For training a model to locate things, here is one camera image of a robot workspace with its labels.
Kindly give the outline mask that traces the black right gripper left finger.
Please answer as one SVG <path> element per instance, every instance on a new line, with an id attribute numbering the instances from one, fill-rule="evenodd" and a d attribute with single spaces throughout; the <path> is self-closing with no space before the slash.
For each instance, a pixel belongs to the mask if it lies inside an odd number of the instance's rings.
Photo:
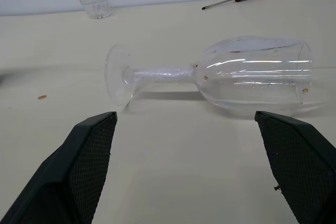
<path id="1" fill-rule="evenodd" d="M 1 223 L 92 223 L 106 182 L 117 113 L 73 127 L 11 205 Z"/>

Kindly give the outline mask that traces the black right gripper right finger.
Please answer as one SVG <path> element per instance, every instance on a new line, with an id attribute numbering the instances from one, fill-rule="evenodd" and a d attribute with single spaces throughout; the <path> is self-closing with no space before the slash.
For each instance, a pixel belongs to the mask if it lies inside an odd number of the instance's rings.
<path id="1" fill-rule="evenodd" d="M 299 223 L 335 223 L 335 147 L 311 124 L 257 111 L 272 174 Z"/>

